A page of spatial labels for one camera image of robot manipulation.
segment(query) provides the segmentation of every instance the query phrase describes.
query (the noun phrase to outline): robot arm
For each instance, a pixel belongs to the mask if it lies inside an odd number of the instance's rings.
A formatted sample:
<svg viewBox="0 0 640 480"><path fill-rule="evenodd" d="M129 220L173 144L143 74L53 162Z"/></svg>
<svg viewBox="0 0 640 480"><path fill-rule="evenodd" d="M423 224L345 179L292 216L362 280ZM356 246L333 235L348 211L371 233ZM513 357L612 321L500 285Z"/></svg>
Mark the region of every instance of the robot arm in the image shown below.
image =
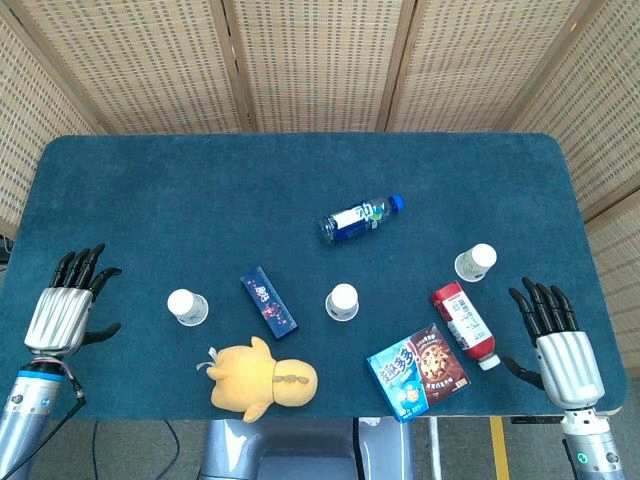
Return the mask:
<svg viewBox="0 0 640 480"><path fill-rule="evenodd" d="M540 373L522 368L510 357L504 358L505 365L565 409L562 443L576 480L625 480L609 421L592 408L604 396L604 386L589 338L580 331L569 299L558 287L549 290L528 278L522 283L533 307L515 288L509 293L524 319Z"/></svg>
<svg viewBox="0 0 640 480"><path fill-rule="evenodd" d="M86 403L82 387L64 358L82 345L112 337L120 324L101 332L87 332L89 311L107 280L118 275L107 268L92 281L100 244L91 252L69 252L58 263L48 288L45 288L31 319L24 343L35 355L23 366L0 418L0 480L29 478L30 459ZM67 416L40 441L49 413L65 375L76 394L76 405Z"/></svg>

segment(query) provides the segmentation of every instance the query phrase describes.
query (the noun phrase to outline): blue snack box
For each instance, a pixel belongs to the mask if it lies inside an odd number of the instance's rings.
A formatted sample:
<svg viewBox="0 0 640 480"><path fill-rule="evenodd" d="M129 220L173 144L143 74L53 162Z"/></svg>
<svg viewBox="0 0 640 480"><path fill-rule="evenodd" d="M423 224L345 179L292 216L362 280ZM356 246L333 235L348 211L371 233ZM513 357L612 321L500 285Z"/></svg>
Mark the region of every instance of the blue snack box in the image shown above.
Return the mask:
<svg viewBox="0 0 640 480"><path fill-rule="evenodd" d="M367 358L367 363L399 422L423 414L470 385L435 325Z"/></svg>
<svg viewBox="0 0 640 480"><path fill-rule="evenodd" d="M277 339L298 328L261 266L258 265L240 280Z"/></svg>

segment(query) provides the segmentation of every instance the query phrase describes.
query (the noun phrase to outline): yellow plush toy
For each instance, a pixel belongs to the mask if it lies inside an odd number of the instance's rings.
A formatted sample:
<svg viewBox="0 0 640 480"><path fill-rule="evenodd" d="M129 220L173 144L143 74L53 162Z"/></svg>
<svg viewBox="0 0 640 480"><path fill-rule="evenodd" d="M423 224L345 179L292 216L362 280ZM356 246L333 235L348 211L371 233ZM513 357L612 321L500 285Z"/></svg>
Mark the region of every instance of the yellow plush toy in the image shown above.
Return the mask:
<svg viewBox="0 0 640 480"><path fill-rule="evenodd" d="M300 407L316 394L318 376L308 363L271 357L269 346L251 337L251 346L236 345L218 352L207 375L216 381L211 403L233 412L245 412L243 420L255 422L273 402Z"/></svg>

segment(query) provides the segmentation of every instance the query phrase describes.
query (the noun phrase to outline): red bottle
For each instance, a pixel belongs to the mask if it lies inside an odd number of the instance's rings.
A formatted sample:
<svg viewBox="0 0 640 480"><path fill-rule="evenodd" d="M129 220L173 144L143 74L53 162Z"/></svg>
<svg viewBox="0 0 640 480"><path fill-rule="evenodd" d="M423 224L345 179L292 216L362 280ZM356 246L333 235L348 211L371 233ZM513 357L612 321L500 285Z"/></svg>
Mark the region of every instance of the red bottle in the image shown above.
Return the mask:
<svg viewBox="0 0 640 480"><path fill-rule="evenodd" d="M484 320L469 301L458 282L451 282L431 295L431 303L438 309L460 348L489 370L500 363L493 353L496 341Z"/></svg>

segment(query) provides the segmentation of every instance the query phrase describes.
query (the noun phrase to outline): floor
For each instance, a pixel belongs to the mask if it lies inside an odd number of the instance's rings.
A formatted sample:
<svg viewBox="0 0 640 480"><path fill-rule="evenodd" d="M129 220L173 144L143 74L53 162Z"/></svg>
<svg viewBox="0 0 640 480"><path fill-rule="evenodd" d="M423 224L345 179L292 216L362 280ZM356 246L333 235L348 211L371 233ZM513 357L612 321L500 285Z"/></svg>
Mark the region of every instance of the floor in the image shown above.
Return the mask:
<svg viewBox="0 0 640 480"><path fill-rule="evenodd" d="M202 458L204 421L171 421L180 442L176 463L162 477L196 479ZM640 379L630 380L630 395L611 419L627 478L640 478ZM71 421L42 449L34 480L94 480L94 422ZM426 419L412 423L415 479L431 479ZM488 418L439 419L441 462L445 480L496 478ZM571 479L559 425L511 425L504 419L510 478ZM175 440L161 421L100 422L96 431L96 467L101 480L153 480L176 453Z"/></svg>

